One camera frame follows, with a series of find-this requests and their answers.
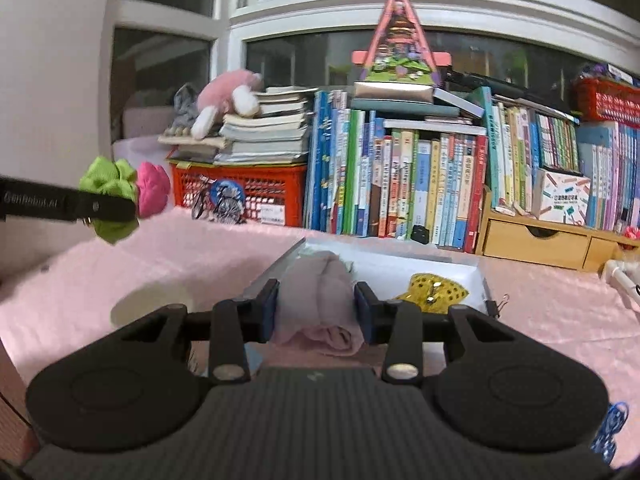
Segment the yellow polka dot fabric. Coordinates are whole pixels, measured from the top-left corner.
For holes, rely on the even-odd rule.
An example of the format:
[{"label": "yellow polka dot fabric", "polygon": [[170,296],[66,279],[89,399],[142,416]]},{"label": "yellow polka dot fabric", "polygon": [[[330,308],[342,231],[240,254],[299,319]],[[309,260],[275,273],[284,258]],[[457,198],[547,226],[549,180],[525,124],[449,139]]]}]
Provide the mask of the yellow polka dot fabric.
[{"label": "yellow polka dot fabric", "polygon": [[446,314],[451,305],[460,303],[468,295],[468,290],[453,280],[421,272],[411,277],[409,289],[396,300],[411,301],[423,312]]}]

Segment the orange basket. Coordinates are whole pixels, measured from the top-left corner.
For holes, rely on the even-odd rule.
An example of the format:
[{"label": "orange basket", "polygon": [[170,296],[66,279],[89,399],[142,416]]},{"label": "orange basket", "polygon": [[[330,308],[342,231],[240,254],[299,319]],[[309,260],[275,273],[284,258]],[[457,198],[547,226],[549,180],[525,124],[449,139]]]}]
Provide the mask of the orange basket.
[{"label": "orange basket", "polygon": [[[302,227],[306,165],[204,166],[171,162],[175,205],[191,207],[202,189],[200,175],[235,180],[244,187],[244,216],[258,222]],[[205,208],[211,209],[207,200]]]},{"label": "orange basket", "polygon": [[583,120],[640,126],[640,89],[606,79],[584,78],[575,84],[575,92]]}]

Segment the white box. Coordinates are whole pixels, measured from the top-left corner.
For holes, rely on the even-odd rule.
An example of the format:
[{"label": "white box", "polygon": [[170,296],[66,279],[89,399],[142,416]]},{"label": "white box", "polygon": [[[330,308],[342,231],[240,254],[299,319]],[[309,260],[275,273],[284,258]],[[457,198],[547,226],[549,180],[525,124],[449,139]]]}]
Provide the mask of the white box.
[{"label": "white box", "polygon": [[590,192],[585,176],[538,170],[531,212],[546,222],[584,225]]}]

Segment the bookshelf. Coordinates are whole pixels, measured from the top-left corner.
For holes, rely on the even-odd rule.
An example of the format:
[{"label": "bookshelf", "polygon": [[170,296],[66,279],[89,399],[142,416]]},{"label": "bookshelf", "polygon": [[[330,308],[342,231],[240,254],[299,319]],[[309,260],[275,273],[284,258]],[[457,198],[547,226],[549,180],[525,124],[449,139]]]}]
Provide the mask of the bookshelf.
[{"label": "bookshelf", "polygon": [[485,187],[476,254],[599,272],[607,260],[619,259],[622,247],[640,252],[640,240],[611,231],[508,216],[491,209],[492,192]]}]

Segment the folded pink cloth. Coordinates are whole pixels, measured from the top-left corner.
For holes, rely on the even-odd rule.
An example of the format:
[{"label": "folded pink cloth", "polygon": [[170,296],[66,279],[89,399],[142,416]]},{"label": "folded pink cloth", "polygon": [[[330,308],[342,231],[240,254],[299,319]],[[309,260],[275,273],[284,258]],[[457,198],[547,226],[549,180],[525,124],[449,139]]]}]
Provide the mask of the folded pink cloth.
[{"label": "folded pink cloth", "polygon": [[171,182],[162,166],[143,162],[138,168],[138,217],[149,218],[164,211]]},{"label": "folded pink cloth", "polygon": [[353,283],[336,254],[297,259],[280,280],[271,341],[327,355],[353,355],[364,338],[356,320]]}]

